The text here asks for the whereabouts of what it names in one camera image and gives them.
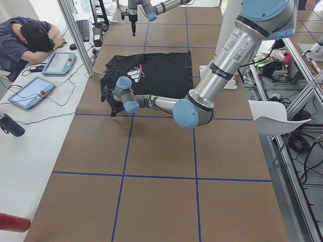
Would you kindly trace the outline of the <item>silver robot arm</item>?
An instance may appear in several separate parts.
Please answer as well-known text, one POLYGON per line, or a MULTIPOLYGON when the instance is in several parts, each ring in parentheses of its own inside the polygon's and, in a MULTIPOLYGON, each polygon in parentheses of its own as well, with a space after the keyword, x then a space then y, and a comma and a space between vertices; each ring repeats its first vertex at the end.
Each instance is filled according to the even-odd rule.
POLYGON ((150 22, 153 22, 157 19, 158 15, 161 15, 178 6, 187 5, 190 2, 191 2, 190 0, 168 0, 153 6, 150 0, 128 1, 128 8, 125 11, 121 12, 121 19, 124 20, 126 17, 128 17, 131 23, 132 35, 136 36, 136 22, 138 21, 138 14, 137 14, 138 7, 142 7, 142 10, 146 15, 147 19, 150 22))
POLYGON ((121 107, 136 113, 142 107, 171 112, 176 124, 193 129, 209 123, 214 100, 242 66, 250 51, 263 40, 289 37, 295 33, 298 1, 240 1, 235 27, 226 43, 204 71, 196 88, 183 99, 135 95, 130 78, 121 76, 111 88, 103 88, 102 100, 110 101, 112 113, 121 107))

